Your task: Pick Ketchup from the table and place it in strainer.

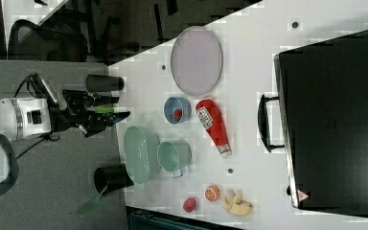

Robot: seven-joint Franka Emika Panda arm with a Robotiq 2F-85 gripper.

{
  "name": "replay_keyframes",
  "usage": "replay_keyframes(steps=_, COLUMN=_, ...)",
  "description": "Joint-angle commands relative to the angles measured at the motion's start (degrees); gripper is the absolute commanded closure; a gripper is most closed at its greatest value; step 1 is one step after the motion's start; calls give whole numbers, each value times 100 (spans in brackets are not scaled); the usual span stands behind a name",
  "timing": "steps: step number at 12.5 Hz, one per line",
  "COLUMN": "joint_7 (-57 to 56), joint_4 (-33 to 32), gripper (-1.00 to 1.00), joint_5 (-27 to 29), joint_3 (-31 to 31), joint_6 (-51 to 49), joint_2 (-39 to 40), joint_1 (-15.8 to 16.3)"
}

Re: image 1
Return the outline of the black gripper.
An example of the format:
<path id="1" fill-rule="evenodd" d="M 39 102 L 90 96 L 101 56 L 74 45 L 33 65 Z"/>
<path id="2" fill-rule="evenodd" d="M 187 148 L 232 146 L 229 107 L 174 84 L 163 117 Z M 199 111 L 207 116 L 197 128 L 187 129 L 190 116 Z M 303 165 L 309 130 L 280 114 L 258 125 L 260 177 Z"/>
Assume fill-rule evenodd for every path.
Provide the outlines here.
<path id="1" fill-rule="evenodd" d="M 75 127 L 82 132 L 84 137 L 89 137 L 91 135 L 89 123 L 91 130 L 103 131 L 107 127 L 112 127 L 123 121 L 130 115 L 129 111 L 95 113 L 93 115 L 93 112 L 88 110 L 90 106 L 116 104 L 119 101 L 119 97 L 89 94 L 79 90 L 63 90 L 62 96 L 66 102 L 66 107 L 63 109 L 60 108 L 58 99 L 49 97 L 47 100 L 52 133 Z"/>

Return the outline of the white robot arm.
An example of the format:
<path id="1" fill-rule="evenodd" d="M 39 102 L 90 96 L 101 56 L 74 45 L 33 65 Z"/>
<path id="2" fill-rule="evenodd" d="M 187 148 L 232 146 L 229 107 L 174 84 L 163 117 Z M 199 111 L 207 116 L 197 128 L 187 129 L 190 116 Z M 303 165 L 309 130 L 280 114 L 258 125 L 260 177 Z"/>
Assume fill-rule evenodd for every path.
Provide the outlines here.
<path id="1" fill-rule="evenodd" d="M 0 134 L 10 142 L 46 137 L 55 132 L 77 128 L 86 138 L 123 121 L 125 112 L 99 113 L 89 110 L 105 104 L 114 104 L 118 97 L 103 96 L 78 90 L 63 90 L 66 107 L 43 94 L 40 98 L 9 98 L 0 100 Z"/>

